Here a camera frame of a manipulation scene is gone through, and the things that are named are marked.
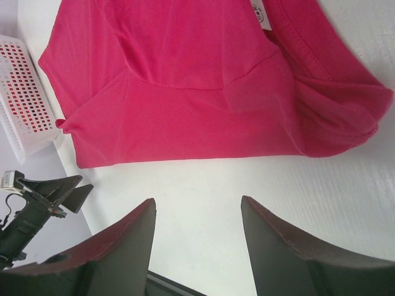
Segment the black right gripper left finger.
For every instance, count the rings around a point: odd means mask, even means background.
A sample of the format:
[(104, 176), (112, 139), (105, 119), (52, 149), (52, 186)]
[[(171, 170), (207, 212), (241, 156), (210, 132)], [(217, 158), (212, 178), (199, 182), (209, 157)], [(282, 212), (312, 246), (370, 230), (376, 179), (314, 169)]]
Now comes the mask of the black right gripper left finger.
[(1, 272), (1, 295), (143, 295), (155, 225), (156, 202), (147, 199), (78, 245)]

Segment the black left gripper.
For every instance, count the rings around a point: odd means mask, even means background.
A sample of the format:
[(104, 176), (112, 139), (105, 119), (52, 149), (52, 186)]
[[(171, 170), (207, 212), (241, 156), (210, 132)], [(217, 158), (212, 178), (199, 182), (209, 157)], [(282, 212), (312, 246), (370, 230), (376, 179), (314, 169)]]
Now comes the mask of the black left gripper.
[(26, 259), (24, 248), (35, 237), (44, 224), (55, 216), (66, 217), (60, 205), (73, 213), (78, 213), (93, 190), (92, 184), (77, 187), (82, 176), (34, 181), (25, 178), (17, 170), (5, 171), (1, 179), (1, 189), (9, 194), (6, 201), (17, 195), (26, 201), (25, 206), (16, 211), (11, 222), (7, 214), (1, 224), (1, 268), (11, 268), (15, 261)]

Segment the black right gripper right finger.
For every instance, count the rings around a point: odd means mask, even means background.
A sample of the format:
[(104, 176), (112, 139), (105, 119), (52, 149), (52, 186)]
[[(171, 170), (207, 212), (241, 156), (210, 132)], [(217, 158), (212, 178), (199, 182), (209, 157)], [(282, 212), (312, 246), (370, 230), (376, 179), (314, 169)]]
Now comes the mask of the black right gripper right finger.
[(241, 214), (258, 295), (394, 295), (394, 262), (335, 246), (243, 196)]

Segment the pink t shirt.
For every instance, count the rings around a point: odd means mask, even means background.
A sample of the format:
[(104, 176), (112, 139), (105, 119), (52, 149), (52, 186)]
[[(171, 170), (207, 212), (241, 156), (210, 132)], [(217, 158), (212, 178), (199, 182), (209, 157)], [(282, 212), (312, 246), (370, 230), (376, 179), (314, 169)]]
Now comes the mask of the pink t shirt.
[(39, 65), (80, 168), (330, 157), (393, 102), (317, 1), (62, 1)]

